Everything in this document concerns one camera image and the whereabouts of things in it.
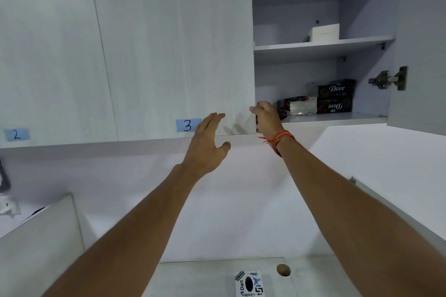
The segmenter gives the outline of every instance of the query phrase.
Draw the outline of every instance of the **red thread bracelet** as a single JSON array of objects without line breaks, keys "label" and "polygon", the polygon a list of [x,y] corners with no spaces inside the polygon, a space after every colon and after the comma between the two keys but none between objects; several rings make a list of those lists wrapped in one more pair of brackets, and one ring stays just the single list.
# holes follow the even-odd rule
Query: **red thread bracelet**
[{"label": "red thread bracelet", "polygon": [[264,139],[264,140],[266,140],[266,141],[264,141],[264,142],[268,142],[269,143],[269,145],[271,146],[271,148],[274,150],[274,152],[277,154],[277,155],[279,155],[280,157],[282,157],[282,155],[279,153],[279,151],[277,150],[277,148],[276,148],[276,145],[277,145],[277,143],[281,140],[281,139],[283,139],[284,137],[286,137],[286,136],[290,136],[290,137],[292,137],[293,139],[296,139],[295,137],[294,137],[294,135],[293,134],[291,134],[289,131],[287,131],[287,130],[281,130],[280,132],[278,132],[277,134],[276,134],[276,136],[271,140],[271,139],[269,139],[269,138],[267,138],[267,137],[263,137],[263,136],[261,136],[261,137],[259,137],[259,139]]}]

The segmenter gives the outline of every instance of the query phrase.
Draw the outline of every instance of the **number 3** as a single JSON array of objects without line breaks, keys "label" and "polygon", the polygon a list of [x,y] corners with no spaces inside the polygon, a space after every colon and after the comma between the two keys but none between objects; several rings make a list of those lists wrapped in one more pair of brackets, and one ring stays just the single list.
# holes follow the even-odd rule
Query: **number 3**
[{"label": "number 3", "polygon": [[186,127],[189,127],[189,129],[187,129],[187,130],[185,129],[184,131],[185,131],[185,132],[188,132],[188,131],[190,131],[190,130],[192,129],[192,127],[191,127],[191,125],[190,125],[190,122],[191,122],[191,121],[190,121],[190,120],[184,120],[184,122],[186,122],[186,121],[189,121],[189,123],[188,123],[187,126],[186,126]]}]

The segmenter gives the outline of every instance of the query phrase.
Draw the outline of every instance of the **number label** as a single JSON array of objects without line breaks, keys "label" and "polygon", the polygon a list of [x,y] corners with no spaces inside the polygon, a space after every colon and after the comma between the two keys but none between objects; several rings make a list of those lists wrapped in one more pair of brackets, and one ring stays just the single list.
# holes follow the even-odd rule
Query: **number label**
[{"label": "number label", "polygon": [[201,119],[177,120],[177,132],[195,132],[201,121]]},{"label": "number label", "polygon": [[4,129],[6,141],[23,141],[30,139],[30,132],[26,128]]}]

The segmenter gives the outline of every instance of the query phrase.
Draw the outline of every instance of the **cabinet hinge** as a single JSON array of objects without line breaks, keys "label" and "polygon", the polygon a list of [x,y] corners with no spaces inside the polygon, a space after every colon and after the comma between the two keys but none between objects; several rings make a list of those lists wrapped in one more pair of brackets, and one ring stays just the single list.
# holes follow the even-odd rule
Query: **cabinet hinge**
[{"label": "cabinet hinge", "polygon": [[379,89],[387,89],[390,84],[395,84],[398,91],[406,90],[408,66],[400,67],[395,76],[390,76],[390,71],[382,71],[376,78],[371,78],[368,83]]}]

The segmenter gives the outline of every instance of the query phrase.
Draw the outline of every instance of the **forearm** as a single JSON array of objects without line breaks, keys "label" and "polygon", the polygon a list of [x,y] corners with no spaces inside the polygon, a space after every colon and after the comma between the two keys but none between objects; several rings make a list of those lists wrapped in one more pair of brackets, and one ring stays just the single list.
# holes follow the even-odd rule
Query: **forearm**
[{"label": "forearm", "polygon": [[445,295],[446,261],[405,221],[293,138],[282,139],[277,149],[322,234],[365,297]]},{"label": "forearm", "polygon": [[44,297],[140,297],[199,176],[183,165],[87,250]]}]

